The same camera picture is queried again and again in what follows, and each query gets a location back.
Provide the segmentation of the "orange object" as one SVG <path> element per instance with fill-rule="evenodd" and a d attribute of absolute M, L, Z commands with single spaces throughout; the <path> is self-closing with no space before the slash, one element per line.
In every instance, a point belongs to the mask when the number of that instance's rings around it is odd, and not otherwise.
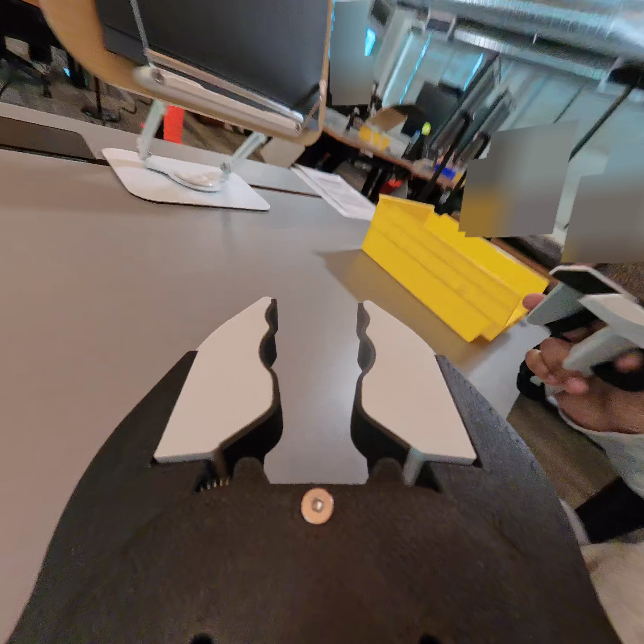
<path fill-rule="evenodd" d="M 163 118 L 163 140 L 175 144 L 183 143 L 183 123 L 185 110 L 168 106 Z"/>

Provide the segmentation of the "white paper sheets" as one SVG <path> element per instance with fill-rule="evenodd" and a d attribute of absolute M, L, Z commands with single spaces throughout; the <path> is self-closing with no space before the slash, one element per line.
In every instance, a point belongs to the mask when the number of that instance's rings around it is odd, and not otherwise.
<path fill-rule="evenodd" d="M 299 164 L 291 167 L 314 192 L 345 218 L 371 222 L 376 206 L 341 176 Z"/>

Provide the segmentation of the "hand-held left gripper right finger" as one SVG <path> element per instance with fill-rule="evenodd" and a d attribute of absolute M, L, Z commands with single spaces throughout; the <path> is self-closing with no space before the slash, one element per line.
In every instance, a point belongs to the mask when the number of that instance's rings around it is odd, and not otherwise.
<path fill-rule="evenodd" d="M 429 484 L 436 465 L 474 468 L 476 449 L 434 350 L 372 301 L 358 304 L 356 334 L 350 437 L 367 480 L 382 464 L 404 484 Z"/>

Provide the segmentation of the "person's right forearm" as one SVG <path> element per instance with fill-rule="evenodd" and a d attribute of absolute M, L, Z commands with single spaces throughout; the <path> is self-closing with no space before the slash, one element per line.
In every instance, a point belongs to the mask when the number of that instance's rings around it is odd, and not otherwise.
<path fill-rule="evenodd" d="M 558 414 L 569 427 L 599 446 L 629 489 L 643 498 L 643 434 L 592 431 L 575 423 L 561 410 Z"/>

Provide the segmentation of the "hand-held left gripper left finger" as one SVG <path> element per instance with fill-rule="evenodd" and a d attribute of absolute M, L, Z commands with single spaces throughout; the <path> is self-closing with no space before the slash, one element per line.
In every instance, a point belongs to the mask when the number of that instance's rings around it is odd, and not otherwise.
<path fill-rule="evenodd" d="M 264 463 L 283 433 L 273 371 L 277 301 L 262 297 L 230 318 L 197 348 L 153 454 L 156 463 L 206 461 L 217 479 L 237 463 Z"/>

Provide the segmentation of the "person's right hand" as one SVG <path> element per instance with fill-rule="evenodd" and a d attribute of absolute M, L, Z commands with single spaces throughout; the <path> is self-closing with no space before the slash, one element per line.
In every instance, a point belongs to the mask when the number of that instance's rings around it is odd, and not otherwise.
<path fill-rule="evenodd" d="M 573 346 L 603 326 L 597 320 L 561 339 L 545 339 L 526 353 L 526 365 L 553 394 L 559 411 L 576 425 L 595 432 L 643 434 L 643 392 L 623 391 L 563 367 Z"/>

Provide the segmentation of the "yellow storage bin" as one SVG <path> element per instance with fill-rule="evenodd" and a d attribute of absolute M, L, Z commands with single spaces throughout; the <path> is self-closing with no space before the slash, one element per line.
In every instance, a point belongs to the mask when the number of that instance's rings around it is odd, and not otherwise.
<path fill-rule="evenodd" d="M 382 196 L 362 251 L 466 342 L 493 341 L 527 314 L 549 278 L 433 206 Z"/>

